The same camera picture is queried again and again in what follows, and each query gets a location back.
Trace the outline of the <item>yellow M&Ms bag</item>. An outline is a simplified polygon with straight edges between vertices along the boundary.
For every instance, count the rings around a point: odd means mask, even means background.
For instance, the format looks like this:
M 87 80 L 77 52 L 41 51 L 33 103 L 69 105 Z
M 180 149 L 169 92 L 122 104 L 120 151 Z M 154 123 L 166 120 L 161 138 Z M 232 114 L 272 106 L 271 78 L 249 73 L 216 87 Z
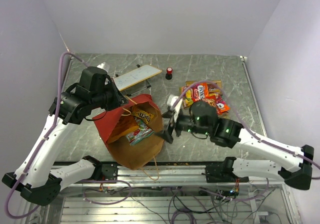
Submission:
M 153 108 L 151 106 L 134 105 L 131 108 L 132 115 L 139 118 L 146 125 L 148 125 L 155 118 Z

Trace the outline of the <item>teal mint candy bag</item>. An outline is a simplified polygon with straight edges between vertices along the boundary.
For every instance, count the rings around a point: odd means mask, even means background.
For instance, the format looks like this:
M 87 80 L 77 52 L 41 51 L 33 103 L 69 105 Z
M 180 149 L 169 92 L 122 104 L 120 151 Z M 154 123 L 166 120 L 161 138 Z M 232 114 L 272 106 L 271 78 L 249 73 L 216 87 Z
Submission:
M 129 134 L 126 135 L 127 140 L 129 141 L 130 146 L 134 146 L 144 140 L 145 138 L 148 138 L 153 134 L 153 130 L 150 129 L 147 125 L 142 123 L 142 125 L 139 126 L 139 128 Z

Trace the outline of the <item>red paper bag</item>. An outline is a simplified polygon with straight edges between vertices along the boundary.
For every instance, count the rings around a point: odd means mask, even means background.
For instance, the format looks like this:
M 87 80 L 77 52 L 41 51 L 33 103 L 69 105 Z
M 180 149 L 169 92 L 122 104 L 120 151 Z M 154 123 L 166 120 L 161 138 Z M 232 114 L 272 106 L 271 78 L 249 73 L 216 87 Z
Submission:
M 147 127 L 152 131 L 156 133 L 163 129 L 161 110 L 153 101 L 150 94 L 140 94 L 130 99 L 126 105 L 112 111 L 104 112 L 93 118 L 100 138 L 113 159 L 118 164 L 131 170 L 140 169 L 148 162 L 154 160 L 160 153 L 164 144 L 164 140 L 156 136 L 155 133 L 143 139 L 136 145 L 130 145 L 129 140 L 124 136 L 114 142 L 109 141 L 112 132 L 116 128 L 127 128 L 127 125 L 124 124 L 124 122 L 121 122 L 121 119 L 128 118 L 125 116 L 125 113 L 130 111 L 134 106 L 153 115 L 153 118 L 147 124 Z

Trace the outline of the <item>orange Foxs fruits candy bag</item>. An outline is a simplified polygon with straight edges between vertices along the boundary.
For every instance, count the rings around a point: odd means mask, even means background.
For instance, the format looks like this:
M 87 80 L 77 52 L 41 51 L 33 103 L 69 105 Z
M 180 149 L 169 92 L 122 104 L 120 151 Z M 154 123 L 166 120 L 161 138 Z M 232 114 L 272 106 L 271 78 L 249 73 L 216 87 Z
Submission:
M 205 99 L 209 96 L 207 83 L 200 83 L 192 86 L 183 96 L 182 105 L 184 108 L 190 107 L 193 103 Z

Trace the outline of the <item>brown kettle chips bag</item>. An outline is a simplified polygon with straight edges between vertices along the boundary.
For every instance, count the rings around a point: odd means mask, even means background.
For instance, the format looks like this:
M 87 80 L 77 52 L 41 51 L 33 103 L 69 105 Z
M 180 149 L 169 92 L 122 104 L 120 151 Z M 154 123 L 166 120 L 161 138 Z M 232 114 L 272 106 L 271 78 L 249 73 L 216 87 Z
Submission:
M 209 91 L 209 95 L 212 95 L 213 93 L 217 93 L 222 97 L 222 91 L 221 88 L 222 86 L 222 81 L 221 80 L 216 80 L 216 81 L 212 81 L 211 82 L 204 82 L 207 83 L 208 85 L 208 91 Z

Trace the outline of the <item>yellow orange snack packet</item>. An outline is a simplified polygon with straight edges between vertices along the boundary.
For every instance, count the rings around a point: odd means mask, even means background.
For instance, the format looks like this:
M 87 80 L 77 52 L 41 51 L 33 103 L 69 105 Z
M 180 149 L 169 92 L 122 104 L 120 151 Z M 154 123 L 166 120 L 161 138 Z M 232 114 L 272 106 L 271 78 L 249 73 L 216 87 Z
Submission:
M 119 138 L 136 131 L 139 128 L 135 118 L 130 116 L 121 116 L 111 135 L 107 140 L 107 144 L 117 141 Z

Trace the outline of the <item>red snack packet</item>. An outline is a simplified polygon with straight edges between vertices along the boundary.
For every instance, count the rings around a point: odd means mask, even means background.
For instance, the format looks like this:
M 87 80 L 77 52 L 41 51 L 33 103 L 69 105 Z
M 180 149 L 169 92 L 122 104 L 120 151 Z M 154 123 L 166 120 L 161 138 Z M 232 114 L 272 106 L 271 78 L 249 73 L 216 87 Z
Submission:
M 210 106 L 216 108 L 217 107 L 217 99 L 219 98 L 219 94 L 213 93 L 202 99 L 202 101 L 208 103 Z

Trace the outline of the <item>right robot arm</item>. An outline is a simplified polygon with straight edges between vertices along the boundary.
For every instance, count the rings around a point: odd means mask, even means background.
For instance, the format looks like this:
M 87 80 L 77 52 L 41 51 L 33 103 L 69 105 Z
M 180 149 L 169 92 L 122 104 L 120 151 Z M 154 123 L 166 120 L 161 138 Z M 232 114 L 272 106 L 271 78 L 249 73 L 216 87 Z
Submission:
M 262 177 L 283 181 L 298 190 L 310 188 L 314 148 L 309 145 L 290 146 L 261 136 L 239 122 L 218 117 L 216 109 L 204 101 L 194 103 L 189 115 L 184 115 L 179 107 L 170 103 L 162 116 L 169 122 L 156 136 L 168 143 L 173 143 L 173 132 L 180 136 L 185 131 L 205 135 L 220 147 L 238 147 L 263 157 L 262 160 L 225 158 L 220 174 L 227 182 L 235 178 Z

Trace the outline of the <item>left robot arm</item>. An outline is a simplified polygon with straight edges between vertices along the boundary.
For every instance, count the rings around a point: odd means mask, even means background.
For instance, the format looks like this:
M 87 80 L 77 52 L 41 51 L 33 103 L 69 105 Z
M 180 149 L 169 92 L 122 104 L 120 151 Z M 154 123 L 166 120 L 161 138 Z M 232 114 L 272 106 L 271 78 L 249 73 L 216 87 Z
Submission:
M 46 206 L 61 190 L 76 182 L 99 181 L 102 163 L 91 156 L 60 169 L 53 170 L 52 166 L 66 138 L 91 115 L 92 110 L 111 111 L 126 102 L 106 70 L 85 68 L 79 82 L 58 93 L 32 151 L 15 172 L 4 175 L 2 182 L 19 191 L 26 201 Z

